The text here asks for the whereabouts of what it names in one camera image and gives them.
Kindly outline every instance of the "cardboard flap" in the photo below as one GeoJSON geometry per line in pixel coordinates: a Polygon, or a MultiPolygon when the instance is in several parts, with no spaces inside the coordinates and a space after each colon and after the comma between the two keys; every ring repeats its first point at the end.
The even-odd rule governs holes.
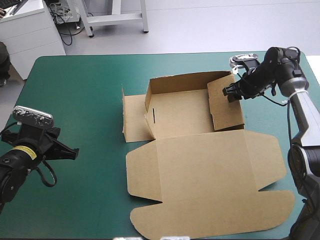
{"type": "Polygon", "coordinates": [[[128,192],[137,197],[162,200],[160,169],[155,141],[126,155],[128,192]]]}
{"type": "Polygon", "coordinates": [[[235,77],[228,75],[207,84],[210,112],[215,131],[239,125],[243,128],[245,124],[240,102],[229,102],[223,94],[223,89],[234,82],[235,77]]]}
{"type": "Polygon", "coordinates": [[[256,232],[282,224],[291,213],[295,196],[290,191],[260,192],[255,197],[233,193],[217,203],[199,198],[138,207],[130,213],[134,228],[145,238],[190,236],[192,239],[256,232]]]}
{"type": "Polygon", "coordinates": [[[154,137],[145,120],[145,95],[125,96],[123,102],[123,134],[126,143],[149,141],[154,137]]]}
{"type": "Polygon", "coordinates": [[[278,139],[274,136],[245,131],[257,190],[284,178],[287,174],[278,139]]]}
{"type": "Polygon", "coordinates": [[[232,130],[157,139],[128,154],[128,164],[128,186],[135,190],[130,194],[160,199],[161,191],[162,203],[130,214],[134,227],[151,240],[270,229],[287,219],[295,202],[290,191],[258,191],[283,175],[279,144],[264,134],[232,130]],[[262,161],[269,165],[266,173],[262,161]]]}

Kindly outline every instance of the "cable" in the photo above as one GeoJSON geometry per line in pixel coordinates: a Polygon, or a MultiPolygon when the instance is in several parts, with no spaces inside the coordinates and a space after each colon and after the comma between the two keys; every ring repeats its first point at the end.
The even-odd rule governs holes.
{"type": "Polygon", "coordinates": [[[67,46],[71,46],[71,44],[72,44],[72,42],[73,42],[73,39],[72,39],[71,31],[70,31],[70,29],[69,29],[69,27],[68,27],[67,23],[65,22],[65,20],[64,20],[64,19],[63,19],[59,14],[57,14],[56,12],[54,12],[54,11],[52,10],[52,8],[51,8],[51,6],[50,6],[50,5],[49,5],[48,7],[49,7],[49,10],[50,10],[50,14],[51,14],[51,16],[53,17],[53,21],[54,21],[54,23],[57,23],[57,22],[55,21],[55,19],[56,19],[56,18],[58,18],[58,17],[60,17],[60,18],[61,18],[61,20],[63,21],[64,25],[65,25],[65,26],[66,26],[66,28],[68,29],[68,31],[69,31],[69,35],[70,35],[70,43],[66,43],[66,42],[65,42],[65,40],[63,39],[63,37],[62,37],[62,35],[61,35],[60,31],[59,31],[59,30],[58,30],[58,28],[57,28],[58,33],[59,33],[59,35],[60,35],[60,37],[61,37],[62,42],[63,42],[65,45],[67,45],[67,46]]]}
{"type": "Polygon", "coordinates": [[[16,124],[18,124],[17,121],[15,121],[15,122],[9,124],[8,126],[6,126],[2,131],[0,131],[0,136],[5,132],[5,130],[7,130],[8,128],[10,128],[10,127],[12,127],[13,125],[16,125],[16,124]]]}
{"type": "Polygon", "coordinates": [[[49,8],[49,10],[50,10],[50,14],[51,14],[51,17],[53,18],[54,23],[55,23],[55,24],[58,24],[58,25],[64,24],[64,25],[66,26],[66,28],[67,28],[67,30],[68,30],[69,33],[60,32],[58,28],[57,28],[57,31],[58,31],[58,33],[59,33],[59,35],[60,35],[60,37],[61,37],[62,42],[63,42],[66,46],[71,46],[72,43],[73,43],[73,38],[72,38],[72,36],[75,36],[75,35],[80,34],[80,33],[85,29],[85,27],[83,27],[79,32],[72,34],[71,31],[70,31],[70,28],[69,28],[68,24],[66,23],[66,21],[61,17],[61,15],[57,14],[56,12],[54,12],[54,11],[52,10],[51,4],[48,6],[48,8],[49,8]],[[57,21],[58,17],[62,20],[62,23],[59,23],[59,21],[57,21]],[[62,36],[62,35],[64,35],[64,36],[70,36],[70,43],[66,43],[65,40],[63,39],[63,36],[62,36]]]}
{"type": "Polygon", "coordinates": [[[57,176],[55,171],[53,170],[53,168],[44,160],[42,161],[42,163],[45,165],[45,167],[49,170],[52,178],[53,178],[53,183],[49,183],[46,179],[46,177],[44,176],[44,174],[42,173],[42,171],[40,170],[40,168],[38,168],[37,166],[34,168],[34,170],[36,170],[38,172],[38,174],[40,175],[41,181],[42,183],[49,187],[52,188],[54,185],[57,184],[57,176]]]}
{"type": "Polygon", "coordinates": [[[294,160],[294,154],[293,154],[293,144],[292,144],[292,134],[291,134],[291,121],[290,121],[290,99],[287,102],[287,124],[288,124],[288,135],[289,135],[289,143],[290,143],[290,154],[292,157],[292,163],[293,163],[293,167],[294,167],[294,171],[297,173],[299,180],[301,181],[301,184],[305,190],[305,193],[307,195],[307,198],[309,199],[310,203],[311,203],[311,208],[312,208],[312,212],[309,215],[303,216],[300,219],[298,219],[291,227],[290,229],[290,233],[289,233],[289,240],[294,240],[293,234],[295,233],[295,231],[299,228],[299,226],[301,226],[301,224],[303,224],[305,221],[309,220],[310,218],[312,218],[319,207],[319,203],[318,206],[315,206],[315,203],[313,201],[313,199],[311,198],[310,193],[308,192],[308,189],[306,188],[306,184],[303,180],[303,176],[300,175],[300,172],[297,169],[295,160],[294,160]]]}
{"type": "Polygon", "coordinates": [[[279,105],[279,106],[281,106],[281,107],[285,107],[285,106],[288,105],[288,103],[282,104],[282,103],[273,101],[271,98],[265,96],[264,94],[259,94],[259,96],[262,96],[262,97],[264,97],[265,99],[268,99],[270,102],[272,102],[272,103],[274,103],[274,104],[277,104],[277,105],[279,105]]]}

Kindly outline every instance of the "metal frame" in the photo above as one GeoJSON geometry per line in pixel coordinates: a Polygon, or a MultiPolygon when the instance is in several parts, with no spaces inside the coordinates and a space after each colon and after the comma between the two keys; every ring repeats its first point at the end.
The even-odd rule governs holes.
{"type": "Polygon", "coordinates": [[[74,0],[79,8],[85,31],[89,37],[93,37],[93,27],[108,26],[127,23],[143,23],[143,32],[148,33],[147,9],[145,0],[140,0],[141,13],[121,14],[121,0],[112,0],[112,14],[102,16],[89,16],[84,0],[74,0]]]}

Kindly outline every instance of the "drawer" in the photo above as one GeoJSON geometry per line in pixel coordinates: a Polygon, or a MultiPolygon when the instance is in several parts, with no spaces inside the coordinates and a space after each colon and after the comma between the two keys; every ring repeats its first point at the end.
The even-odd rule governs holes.
{"type": "Polygon", "coordinates": [[[56,41],[44,46],[12,54],[10,55],[10,60],[22,79],[27,79],[37,58],[42,56],[64,55],[66,55],[66,53],[62,42],[56,41]]]}
{"type": "Polygon", "coordinates": [[[50,28],[53,26],[52,21],[45,11],[9,21],[1,22],[0,20],[0,41],[50,28]]]}
{"type": "Polygon", "coordinates": [[[3,40],[10,55],[60,41],[56,28],[49,27],[3,40]]]}

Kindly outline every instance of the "yellow label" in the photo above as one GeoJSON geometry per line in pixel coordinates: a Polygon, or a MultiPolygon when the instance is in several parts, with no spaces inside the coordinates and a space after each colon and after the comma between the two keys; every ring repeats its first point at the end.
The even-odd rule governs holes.
{"type": "Polygon", "coordinates": [[[12,150],[24,151],[26,154],[30,156],[32,160],[35,160],[37,157],[35,151],[33,151],[30,147],[27,147],[27,146],[15,146],[14,148],[12,148],[12,150]]]}

